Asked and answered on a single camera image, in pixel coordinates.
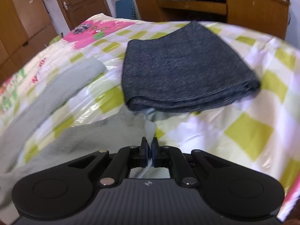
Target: wooden desk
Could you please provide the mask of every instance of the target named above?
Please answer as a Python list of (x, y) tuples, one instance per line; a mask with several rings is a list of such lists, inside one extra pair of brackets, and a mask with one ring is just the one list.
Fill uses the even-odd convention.
[(284, 39), (290, 1), (286, 0), (135, 0), (141, 19), (151, 22), (191, 20), (191, 11), (198, 16), (215, 15), (209, 20), (239, 25)]

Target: wooden door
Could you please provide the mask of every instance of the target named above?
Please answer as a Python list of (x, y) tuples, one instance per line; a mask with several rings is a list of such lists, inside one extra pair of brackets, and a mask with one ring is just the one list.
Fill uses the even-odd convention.
[(70, 29), (75, 28), (89, 17), (105, 13), (110, 15), (106, 0), (60, 0), (61, 9), (67, 15)]
[(42, 0), (13, 0), (13, 3), (29, 38), (51, 23)]
[(0, 0), (0, 39), (9, 55), (28, 40), (13, 0)]

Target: wooden wardrobe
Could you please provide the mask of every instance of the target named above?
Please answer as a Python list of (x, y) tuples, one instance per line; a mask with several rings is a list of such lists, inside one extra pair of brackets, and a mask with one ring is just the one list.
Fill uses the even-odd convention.
[(0, 0), (0, 83), (20, 70), (55, 36), (42, 0)]

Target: gray cloth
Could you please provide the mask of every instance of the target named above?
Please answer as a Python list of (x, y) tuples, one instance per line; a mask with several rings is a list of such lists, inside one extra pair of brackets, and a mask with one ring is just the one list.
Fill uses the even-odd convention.
[(123, 106), (119, 113), (107, 119), (64, 130), (26, 165), (0, 175), (0, 208), (9, 204), (11, 190), (22, 177), (100, 149), (117, 153), (125, 146), (140, 146), (142, 137), (146, 137), (148, 143), (151, 143), (155, 128), (156, 124), (147, 121), (143, 114), (134, 115)]
[(159, 39), (129, 41), (122, 87), (132, 111), (182, 113), (254, 95), (260, 82), (224, 41), (190, 22)]
[(0, 174), (11, 170), (26, 140), (50, 115), (105, 69), (102, 62), (89, 58), (53, 79), (0, 137)]

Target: cabinet door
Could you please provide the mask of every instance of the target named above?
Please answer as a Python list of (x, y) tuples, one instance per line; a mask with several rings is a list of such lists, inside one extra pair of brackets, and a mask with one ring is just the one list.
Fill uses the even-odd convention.
[(29, 41), (29, 45), (33, 47), (34, 54), (36, 55), (38, 52), (45, 49), (45, 46), (48, 46), (49, 42), (56, 36), (57, 32), (55, 31), (53, 25), (49, 25), (47, 28), (35, 35)]
[(0, 0), (0, 39), (9, 55), (27, 41), (13, 0)]
[(2, 63), (4, 61), (6, 61), (9, 58), (9, 55), (2, 43), (2, 41), (0, 40), (0, 65), (2, 65)]
[(33, 48), (28, 43), (17, 50), (16, 53), (11, 56), (11, 59), (13, 60), (13, 63), (15, 64), (17, 69), (20, 70), (34, 56), (35, 53), (33, 52)]
[(5, 81), (17, 71), (18, 68), (13, 63), (13, 61), (9, 58), (0, 68), (0, 75), (1, 75), (0, 79), (2, 79), (2, 81)]
[(289, 3), (282, 0), (226, 0), (227, 23), (284, 40)]
[(29, 38), (51, 23), (42, 0), (13, 0), (13, 2)]

